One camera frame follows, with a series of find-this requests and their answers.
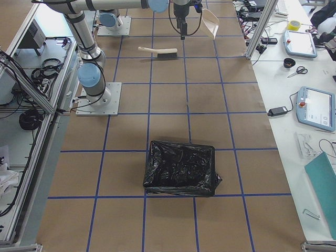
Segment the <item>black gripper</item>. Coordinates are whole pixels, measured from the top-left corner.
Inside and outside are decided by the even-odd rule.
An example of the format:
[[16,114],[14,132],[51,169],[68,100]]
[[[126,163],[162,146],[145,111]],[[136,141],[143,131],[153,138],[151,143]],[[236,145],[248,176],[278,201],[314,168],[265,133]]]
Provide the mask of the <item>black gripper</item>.
[[[190,13],[190,7],[195,8],[196,12],[200,14],[200,18],[196,30],[191,34],[188,34],[186,18]],[[180,39],[184,40],[185,37],[194,35],[200,28],[202,20],[202,0],[174,0],[173,14],[176,18],[176,31],[179,33]]]

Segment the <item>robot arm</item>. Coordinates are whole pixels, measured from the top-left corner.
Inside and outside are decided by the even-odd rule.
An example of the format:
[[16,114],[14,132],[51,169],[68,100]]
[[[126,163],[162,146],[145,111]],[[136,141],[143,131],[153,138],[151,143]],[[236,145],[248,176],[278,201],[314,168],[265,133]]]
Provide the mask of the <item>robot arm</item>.
[[[119,9],[147,9],[150,8],[155,13],[162,13],[166,9],[170,16],[170,2],[171,1],[31,1],[34,4],[45,4],[52,10],[62,13],[66,19],[68,26],[74,35],[74,38],[80,48],[80,55],[82,60],[96,65],[103,74],[103,66],[105,63],[105,55],[98,47],[97,42],[93,38],[93,33],[88,27],[83,11],[102,11],[102,13],[111,13],[115,17],[118,15]],[[176,32],[180,34],[181,40],[186,36],[195,34],[201,26],[203,16],[202,1],[172,1],[173,13],[176,18],[177,29]],[[190,7],[194,6],[197,13],[200,13],[199,25],[195,32],[187,34],[186,18],[189,15]],[[177,57],[177,50],[173,49],[158,49],[152,50],[152,53],[157,53],[158,59],[174,59]]]
[[123,25],[118,9],[99,11],[99,21],[103,26],[111,31],[119,30]]

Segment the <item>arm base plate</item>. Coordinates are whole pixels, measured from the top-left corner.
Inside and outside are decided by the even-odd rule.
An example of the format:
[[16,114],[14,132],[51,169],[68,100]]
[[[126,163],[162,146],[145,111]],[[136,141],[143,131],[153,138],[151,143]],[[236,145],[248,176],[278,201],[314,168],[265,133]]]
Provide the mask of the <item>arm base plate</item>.
[[99,100],[99,96],[87,96],[84,88],[81,95],[84,96],[78,102],[79,108],[76,109],[77,116],[117,116],[119,111],[122,83],[107,82],[106,89]]
[[102,37],[129,36],[132,18],[130,16],[116,17],[111,13],[103,13],[99,17],[101,26],[97,35]]

